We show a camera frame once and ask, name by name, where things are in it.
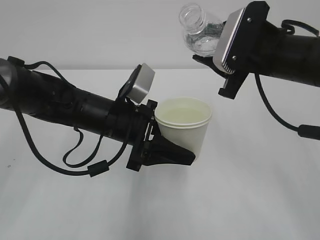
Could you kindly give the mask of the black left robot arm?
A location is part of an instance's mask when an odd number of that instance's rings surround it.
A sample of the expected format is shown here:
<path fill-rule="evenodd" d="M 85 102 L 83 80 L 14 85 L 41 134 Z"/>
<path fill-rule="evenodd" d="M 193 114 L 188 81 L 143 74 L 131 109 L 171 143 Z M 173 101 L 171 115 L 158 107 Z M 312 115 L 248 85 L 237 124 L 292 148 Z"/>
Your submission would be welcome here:
<path fill-rule="evenodd" d="M 111 100 L 82 90 L 68 82 L 59 71 L 49 75 L 37 71 L 42 62 L 26 64 L 8 57 L 0 61 L 0 107 L 16 113 L 26 141 L 34 156 L 46 167 L 68 176 L 97 176 L 107 172 L 130 145 L 127 168 L 139 171 L 142 166 L 160 164 L 191 165 L 196 156 L 168 140 L 155 119 L 157 102 L 143 99 L 150 91 L 155 72 L 145 63 L 139 64 Z M 98 152 L 77 164 L 60 168 L 38 151 L 24 120 L 24 115 L 72 127 L 80 135 L 84 131 L 121 142 L 111 160 L 93 163 Z"/>

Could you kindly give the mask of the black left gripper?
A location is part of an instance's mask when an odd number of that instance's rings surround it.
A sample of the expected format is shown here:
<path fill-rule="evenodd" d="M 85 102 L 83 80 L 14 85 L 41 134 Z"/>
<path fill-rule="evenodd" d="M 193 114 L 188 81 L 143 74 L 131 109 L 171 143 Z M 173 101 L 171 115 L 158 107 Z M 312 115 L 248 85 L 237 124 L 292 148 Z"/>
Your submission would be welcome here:
<path fill-rule="evenodd" d="M 140 105 L 118 101 L 111 112 L 115 116 L 115 122 L 110 138 L 123 142 L 128 137 L 127 144 L 132 146 L 127 169 L 138 172 L 143 165 L 146 132 L 149 124 L 153 122 L 157 105 L 156 101 L 150 99 L 147 104 Z M 194 162 L 196 155 L 166 139 L 157 124 L 152 126 L 151 134 L 153 138 L 148 141 L 147 166 L 163 164 L 190 166 Z"/>

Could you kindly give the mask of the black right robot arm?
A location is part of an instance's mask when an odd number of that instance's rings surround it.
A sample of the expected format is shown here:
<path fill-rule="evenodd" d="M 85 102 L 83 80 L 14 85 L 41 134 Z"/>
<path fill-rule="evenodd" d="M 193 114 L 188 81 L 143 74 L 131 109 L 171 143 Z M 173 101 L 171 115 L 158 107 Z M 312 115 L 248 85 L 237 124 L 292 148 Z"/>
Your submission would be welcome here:
<path fill-rule="evenodd" d="M 220 96 L 234 99 L 250 73 L 319 87 L 320 32 L 289 19 L 276 27 L 269 10 L 265 1 L 252 1 L 232 12 L 214 55 L 193 55 L 225 79 Z"/>

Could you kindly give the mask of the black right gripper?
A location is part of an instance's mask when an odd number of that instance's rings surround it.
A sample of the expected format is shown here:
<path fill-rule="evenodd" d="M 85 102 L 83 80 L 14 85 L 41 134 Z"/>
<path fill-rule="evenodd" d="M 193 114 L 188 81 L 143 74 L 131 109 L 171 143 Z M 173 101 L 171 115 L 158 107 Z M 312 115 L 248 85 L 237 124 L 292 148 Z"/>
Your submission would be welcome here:
<path fill-rule="evenodd" d="M 264 0 L 255 0 L 250 2 L 246 7 L 246 14 L 249 17 L 266 18 L 268 16 L 270 6 Z M 203 57 L 197 54 L 192 56 L 196 62 L 209 67 L 217 75 L 225 79 L 224 85 L 219 89 L 218 94 L 228 99 L 234 99 L 243 85 L 245 79 L 250 73 L 265 73 L 270 66 L 270 55 L 276 48 L 276 44 L 283 36 L 283 30 L 274 26 L 272 23 L 266 22 L 263 25 L 261 35 L 256 42 L 253 52 L 249 54 L 243 68 L 236 70 L 233 74 L 219 70 L 213 63 L 212 57 Z"/>

